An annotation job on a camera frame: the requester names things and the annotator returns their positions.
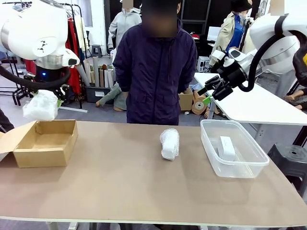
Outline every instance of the clear plastic bin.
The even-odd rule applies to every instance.
[[[234,161],[219,157],[220,136],[231,138],[236,152]],[[202,120],[201,140],[215,173],[221,177],[255,178],[270,162],[254,138],[236,121]]]

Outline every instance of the bubble wrapped item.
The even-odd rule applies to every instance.
[[[53,121],[58,115],[58,98],[48,90],[39,90],[23,107],[24,117],[37,121]]]
[[[164,159],[173,161],[179,155],[179,133],[176,129],[170,128],[165,130],[160,135],[162,143],[162,157]]]

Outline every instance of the open cardboard box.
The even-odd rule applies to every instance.
[[[192,104],[193,104],[193,92],[190,87],[187,88],[183,93],[178,94],[179,95],[179,104],[181,111],[190,111]]]
[[[0,136],[0,153],[19,168],[66,166],[78,136],[75,120],[34,121]]]

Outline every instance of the beige coat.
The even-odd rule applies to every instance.
[[[235,31],[235,15],[231,12],[226,19],[224,20],[224,23],[221,26],[221,30],[219,32],[219,35],[217,37],[216,43],[212,49],[212,53],[218,49],[221,50],[220,47],[222,48],[222,50],[226,50],[227,46],[229,45],[233,35],[234,35],[234,31]],[[243,50],[242,53],[246,54],[252,50],[254,50],[254,44],[251,41],[250,35],[249,35],[249,30],[247,32],[246,35],[246,39],[244,41],[244,46],[243,46]],[[213,66],[215,63],[217,62],[217,60],[215,58],[211,58],[209,65]]]

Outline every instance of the plastic stool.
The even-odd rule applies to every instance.
[[[307,150],[296,145],[275,144],[268,156],[302,197],[307,187]]]
[[[92,56],[102,58],[102,51],[100,45],[92,45]]]

